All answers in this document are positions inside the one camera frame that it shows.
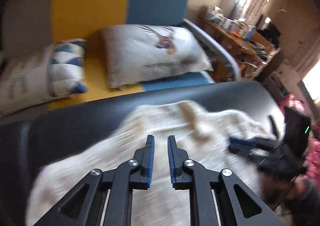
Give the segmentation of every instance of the pink jacket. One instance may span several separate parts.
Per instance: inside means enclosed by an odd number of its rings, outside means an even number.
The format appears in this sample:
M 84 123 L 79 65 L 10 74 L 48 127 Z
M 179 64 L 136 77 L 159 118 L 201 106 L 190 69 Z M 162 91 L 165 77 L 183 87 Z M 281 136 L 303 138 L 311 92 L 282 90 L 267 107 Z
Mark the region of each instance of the pink jacket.
M 312 126 L 313 129 L 320 131 L 320 127 Z M 312 138 L 311 149 L 306 156 L 308 162 L 308 171 L 306 177 L 310 178 L 314 186 L 320 190 L 320 141 Z
M 279 105 L 279 108 L 283 114 L 284 114 L 284 107 L 294 108 L 304 113 L 303 103 L 300 100 L 297 100 L 296 96 L 292 93 L 288 93 Z

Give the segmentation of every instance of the cluttered desk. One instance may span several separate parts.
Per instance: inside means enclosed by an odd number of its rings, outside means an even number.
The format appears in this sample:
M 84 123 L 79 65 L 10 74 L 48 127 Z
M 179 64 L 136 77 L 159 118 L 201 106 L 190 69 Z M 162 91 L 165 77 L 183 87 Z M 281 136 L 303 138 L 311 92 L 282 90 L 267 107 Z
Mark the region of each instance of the cluttered desk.
M 205 17 L 200 17 L 204 31 L 217 40 L 237 61 L 243 80 L 254 80 L 280 49 L 256 31 L 255 26 L 247 26 L 245 19 L 230 20 L 217 7 L 207 9 Z M 223 64 L 215 66 L 214 80 L 228 81 Z

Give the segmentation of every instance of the person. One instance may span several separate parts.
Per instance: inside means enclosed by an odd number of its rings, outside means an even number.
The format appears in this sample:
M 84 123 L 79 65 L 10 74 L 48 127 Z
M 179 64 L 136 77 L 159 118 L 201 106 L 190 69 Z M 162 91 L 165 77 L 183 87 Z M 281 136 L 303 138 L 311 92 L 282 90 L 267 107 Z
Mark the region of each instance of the person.
M 320 127 L 312 125 L 312 136 L 309 138 L 309 150 L 306 156 L 308 169 L 304 178 L 309 178 L 315 188 L 320 191 Z
M 284 198 L 284 206 L 291 212 L 295 226 L 320 225 L 320 196 L 310 179 L 298 176 L 288 182 L 265 175 L 261 190 L 262 200 L 270 207 Z

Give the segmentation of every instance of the triangle pattern pillow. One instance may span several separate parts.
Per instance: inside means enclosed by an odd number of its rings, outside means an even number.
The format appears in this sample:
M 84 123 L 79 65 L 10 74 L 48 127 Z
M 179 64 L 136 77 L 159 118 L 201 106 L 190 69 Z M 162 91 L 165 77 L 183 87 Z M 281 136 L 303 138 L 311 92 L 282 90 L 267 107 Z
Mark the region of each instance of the triangle pattern pillow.
M 10 61 L 0 77 L 0 117 L 85 93 L 84 46 L 83 39 L 65 40 Z

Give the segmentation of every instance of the white towel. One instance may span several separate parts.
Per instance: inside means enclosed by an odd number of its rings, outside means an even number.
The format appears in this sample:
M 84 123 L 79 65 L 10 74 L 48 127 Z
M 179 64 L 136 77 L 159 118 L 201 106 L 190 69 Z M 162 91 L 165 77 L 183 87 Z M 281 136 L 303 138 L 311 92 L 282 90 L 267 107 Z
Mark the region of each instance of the white towel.
M 231 169 L 257 194 L 256 167 L 228 152 L 228 138 L 274 139 L 260 123 L 236 110 L 210 113 L 193 101 L 138 106 L 108 138 L 40 172 L 28 200 L 26 225 L 34 225 L 93 168 L 111 170 L 131 159 L 144 147 L 147 135 L 155 137 L 153 178 L 149 190 L 133 191 L 132 226 L 190 225 L 189 193 L 175 191 L 170 181 L 169 135 L 189 158 L 211 170 Z

